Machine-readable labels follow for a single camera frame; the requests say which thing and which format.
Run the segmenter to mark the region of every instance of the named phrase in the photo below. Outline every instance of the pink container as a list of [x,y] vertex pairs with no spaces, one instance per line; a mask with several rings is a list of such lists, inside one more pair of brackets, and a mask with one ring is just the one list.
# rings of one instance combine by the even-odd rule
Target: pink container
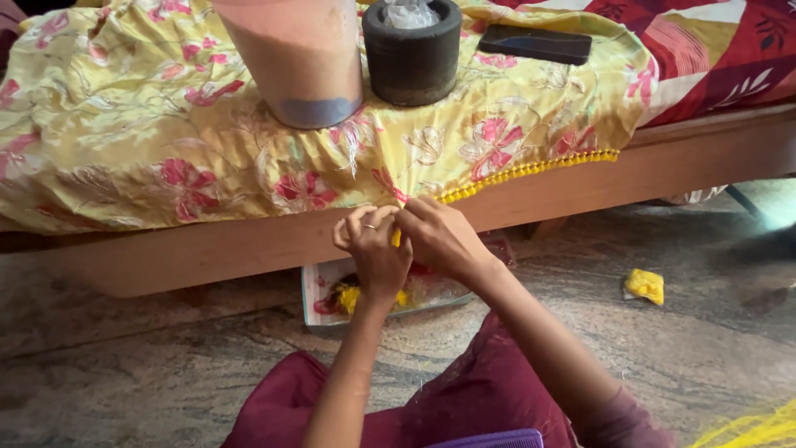
[[213,6],[279,121],[319,129],[357,110],[356,0],[214,0]]

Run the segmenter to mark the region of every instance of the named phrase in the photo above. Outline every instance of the smartphone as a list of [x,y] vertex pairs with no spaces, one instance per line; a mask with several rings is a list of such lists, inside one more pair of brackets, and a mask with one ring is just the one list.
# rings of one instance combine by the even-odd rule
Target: smartphone
[[490,25],[481,37],[478,49],[487,53],[583,65],[591,52],[591,36],[521,26]]

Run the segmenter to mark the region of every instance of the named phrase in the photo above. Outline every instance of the purple comb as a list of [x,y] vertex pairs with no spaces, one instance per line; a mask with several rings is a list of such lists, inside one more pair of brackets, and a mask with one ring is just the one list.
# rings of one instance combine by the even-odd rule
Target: purple comb
[[537,430],[515,430],[457,438],[426,448],[543,448],[542,434]]

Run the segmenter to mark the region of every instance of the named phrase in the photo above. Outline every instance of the black stone pot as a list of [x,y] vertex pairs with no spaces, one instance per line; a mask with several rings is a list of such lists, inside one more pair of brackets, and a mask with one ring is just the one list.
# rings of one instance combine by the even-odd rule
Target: black stone pot
[[386,26],[384,0],[373,3],[362,16],[371,87],[388,103],[432,104],[456,84],[462,11],[451,0],[433,0],[428,5],[440,20],[427,28]]

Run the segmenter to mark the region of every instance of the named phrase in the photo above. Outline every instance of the yellow bedsheet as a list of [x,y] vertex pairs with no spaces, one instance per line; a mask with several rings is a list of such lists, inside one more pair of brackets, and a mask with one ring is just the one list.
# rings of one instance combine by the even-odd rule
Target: yellow bedsheet
[[[309,132],[268,115],[206,0],[116,0],[32,18],[0,87],[2,227],[70,234],[421,194],[450,202],[616,157],[657,83],[632,33],[593,14],[459,3],[466,17],[448,98],[397,108],[366,88],[354,116]],[[477,52],[490,22],[590,34],[590,60]]]

